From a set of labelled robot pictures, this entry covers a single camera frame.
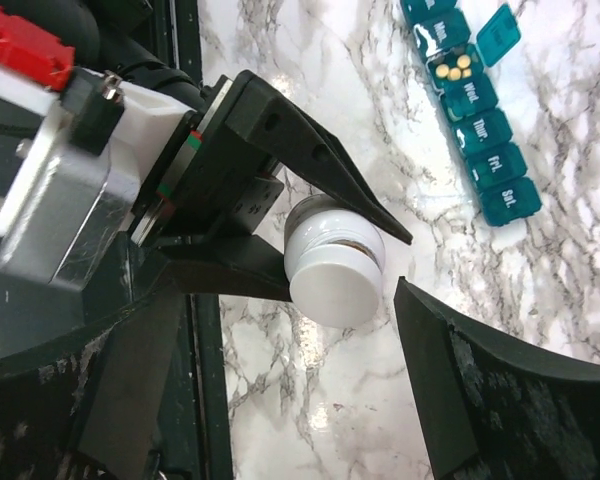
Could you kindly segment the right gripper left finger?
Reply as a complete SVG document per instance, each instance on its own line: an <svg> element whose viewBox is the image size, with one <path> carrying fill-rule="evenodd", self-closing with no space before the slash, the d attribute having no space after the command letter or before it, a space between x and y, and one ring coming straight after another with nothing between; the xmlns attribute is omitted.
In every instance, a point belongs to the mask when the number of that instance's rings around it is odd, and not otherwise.
<svg viewBox="0 0 600 480"><path fill-rule="evenodd" d="M0 359L0 479L141 479L177 336L163 286Z"/></svg>

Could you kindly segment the white pill bottle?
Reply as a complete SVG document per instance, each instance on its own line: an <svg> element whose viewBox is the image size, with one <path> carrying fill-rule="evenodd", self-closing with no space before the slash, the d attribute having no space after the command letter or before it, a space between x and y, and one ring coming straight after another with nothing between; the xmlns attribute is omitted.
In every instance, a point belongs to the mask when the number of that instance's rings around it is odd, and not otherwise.
<svg viewBox="0 0 600 480"><path fill-rule="evenodd" d="M284 227L284 270L292 303L332 328L370 321L382 297L386 250L376 227L326 194L307 197Z"/></svg>

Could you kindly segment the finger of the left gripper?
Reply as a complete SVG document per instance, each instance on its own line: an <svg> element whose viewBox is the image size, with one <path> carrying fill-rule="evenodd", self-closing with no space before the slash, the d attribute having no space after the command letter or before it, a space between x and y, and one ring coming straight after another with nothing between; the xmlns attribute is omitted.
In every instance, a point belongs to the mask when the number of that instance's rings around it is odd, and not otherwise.
<svg viewBox="0 0 600 480"><path fill-rule="evenodd" d="M282 253L257 235L166 246L155 258L160 277L185 294L291 300Z"/></svg>
<svg viewBox="0 0 600 480"><path fill-rule="evenodd" d="M413 235L379 202L341 142L262 79L237 79L234 132L295 175L409 245Z"/></svg>

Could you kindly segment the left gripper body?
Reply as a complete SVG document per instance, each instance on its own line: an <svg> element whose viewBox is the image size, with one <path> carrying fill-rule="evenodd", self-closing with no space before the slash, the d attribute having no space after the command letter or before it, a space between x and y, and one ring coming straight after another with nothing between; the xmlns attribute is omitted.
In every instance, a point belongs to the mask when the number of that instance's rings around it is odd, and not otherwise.
<svg viewBox="0 0 600 480"><path fill-rule="evenodd" d="M282 164L230 125L240 107L251 126L272 133L298 107L249 70L200 91L134 206L131 240L150 247L174 237L198 241L252 236L281 195Z"/></svg>

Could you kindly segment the white bottle cap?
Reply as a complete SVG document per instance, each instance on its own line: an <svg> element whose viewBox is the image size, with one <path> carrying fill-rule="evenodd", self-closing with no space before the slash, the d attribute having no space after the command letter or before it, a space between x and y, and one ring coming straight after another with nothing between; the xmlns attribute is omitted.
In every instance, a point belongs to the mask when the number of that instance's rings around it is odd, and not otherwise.
<svg viewBox="0 0 600 480"><path fill-rule="evenodd" d="M382 270L371 257L338 244L315 247L285 264L292 303L315 323L358 327L376 314Z"/></svg>

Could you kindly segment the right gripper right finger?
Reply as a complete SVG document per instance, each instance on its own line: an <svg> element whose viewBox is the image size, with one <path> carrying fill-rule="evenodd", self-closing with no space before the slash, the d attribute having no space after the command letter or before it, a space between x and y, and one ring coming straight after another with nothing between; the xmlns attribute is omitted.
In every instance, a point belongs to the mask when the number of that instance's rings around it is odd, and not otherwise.
<svg viewBox="0 0 600 480"><path fill-rule="evenodd" d="M478 322L400 278L399 338L437 479L600 479L600 365Z"/></svg>

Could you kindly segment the teal weekly pill organizer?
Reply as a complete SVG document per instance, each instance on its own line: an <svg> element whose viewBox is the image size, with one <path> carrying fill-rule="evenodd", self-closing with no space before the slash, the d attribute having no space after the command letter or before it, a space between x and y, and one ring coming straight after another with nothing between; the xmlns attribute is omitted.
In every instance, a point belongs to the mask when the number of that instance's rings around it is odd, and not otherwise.
<svg viewBox="0 0 600 480"><path fill-rule="evenodd" d="M502 227L533 216L540 194L487 72L521 39L510 6L500 6L476 34L455 1L400 6L486 223Z"/></svg>

